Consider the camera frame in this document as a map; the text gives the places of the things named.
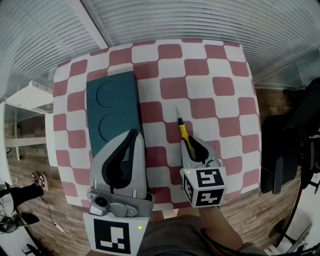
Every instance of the checkered tablecloth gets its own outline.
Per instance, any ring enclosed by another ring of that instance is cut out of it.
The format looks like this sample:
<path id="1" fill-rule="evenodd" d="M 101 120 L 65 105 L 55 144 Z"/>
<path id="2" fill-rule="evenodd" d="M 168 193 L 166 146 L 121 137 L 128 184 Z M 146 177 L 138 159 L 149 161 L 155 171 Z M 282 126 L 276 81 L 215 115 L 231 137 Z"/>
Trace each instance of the checkered tablecloth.
<path id="1" fill-rule="evenodd" d="M 154 210 L 190 206 L 181 189 L 176 106 L 189 135 L 207 141 L 225 166 L 226 201 L 259 187 L 259 109 L 242 46 L 214 40 L 157 40 L 92 52 L 56 69 L 54 140 L 69 204 L 89 206 L 92 155 L 86 82 L 132 70 L 138 81 Z"/>

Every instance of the black chair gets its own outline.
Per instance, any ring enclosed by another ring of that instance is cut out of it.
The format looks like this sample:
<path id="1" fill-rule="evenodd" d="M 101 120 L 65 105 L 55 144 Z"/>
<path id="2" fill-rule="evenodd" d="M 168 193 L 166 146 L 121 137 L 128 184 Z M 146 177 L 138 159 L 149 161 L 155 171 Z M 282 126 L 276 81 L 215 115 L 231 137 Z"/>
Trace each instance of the black chair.
<path id="1" fill-rule="evenodd" d="M 320 77 L 310 83 L 299 105 L 292 111 L 270 116 L 263 122 L 260 182 L 262 193 L 272 191 L 273 194 L 278 194 L 283 184 L 296 177 L 300 157 L 306 154 L 306 150 L 301 147 L 300 134 L 305 133 L 306 137 L 309 137 L 317 133 L 319 127 Z M 308 149 L 307 152 L 310 152 L 306 154 L 307 157 L 312 156 L 312 150 Z M 313 171 L 310 170 L 310 161 L 309 165 L 304 165 L 305 163 L 303 163 L 303 173 L 301 173 L 304 179 L 302 177 L 301 179 L 304 184 L 311 184 Z"/>
<path id="2" fill-rule="evenodd" d="M 314 174 L 320 173 L 320 137 L 306 138 L 304 142 L 304 162 L 301 168 L 301 187 L 304 190 L 308 185 L 315 187 L 318 192 L 320 182 L 312 181 Z"/>

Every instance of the sneaker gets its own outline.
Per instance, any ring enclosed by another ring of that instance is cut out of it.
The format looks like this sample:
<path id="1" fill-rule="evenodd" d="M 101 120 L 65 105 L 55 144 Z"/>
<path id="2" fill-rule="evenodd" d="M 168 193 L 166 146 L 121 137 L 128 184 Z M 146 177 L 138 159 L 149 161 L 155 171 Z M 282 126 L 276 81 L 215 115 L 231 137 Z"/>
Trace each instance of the sneaker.
<path id="1" fill-rule="evenodd" d="M 36 172 L 33 172 L 32 173 L 32 178 L 33 178 L 33 183 L 37 184 L 39 183 L 38 179 L 39 179 L 39 176 Z"/>
<path id="2" fill-rule="evenodd" d="M 39 178 L 39 186 L 42 188 L 43 192 L 49 191 L 47 176 L 44 173 L 41 173 Z"/>

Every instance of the shoe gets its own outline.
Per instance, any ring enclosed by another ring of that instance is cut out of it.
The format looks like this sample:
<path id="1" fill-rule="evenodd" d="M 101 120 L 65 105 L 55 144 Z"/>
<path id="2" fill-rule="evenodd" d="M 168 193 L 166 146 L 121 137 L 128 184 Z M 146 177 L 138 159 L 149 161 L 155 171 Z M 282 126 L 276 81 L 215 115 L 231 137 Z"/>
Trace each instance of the shoe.
<path id="1" fill-rule="evenodd" d="M 33 172 L 32 173 L 32 178 L 33 178 L 33 183 L 37 184 L 39 183 L 38 179 L 39 179 L 39 176 L 36 172 Z"/>
<path id="2" fill-rule="evenodd" d="M 41 173 L 39 178 L 39 186 L 42 188 L 43 192 L 49 191 L 47 176 L 44 173 Z"/>
<path id="3" fill-rule="evenodd" d="M 11 217 L 18 227 L 26 227 L 39 222 L 39 218 L 31 212 L 19 212 Z"/>

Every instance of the dark green box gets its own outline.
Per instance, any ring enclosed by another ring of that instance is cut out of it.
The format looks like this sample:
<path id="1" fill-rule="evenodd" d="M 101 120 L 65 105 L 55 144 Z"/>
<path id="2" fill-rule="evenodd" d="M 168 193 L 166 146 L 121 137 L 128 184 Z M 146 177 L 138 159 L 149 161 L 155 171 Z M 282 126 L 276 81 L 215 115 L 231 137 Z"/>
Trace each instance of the dark green box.
<path id="1" fill-rule="evenodd" d="M 86 83 L 86 115 L 92 156 L 130 129 L 143 135 L 138 84 L 133 71 Z"/>

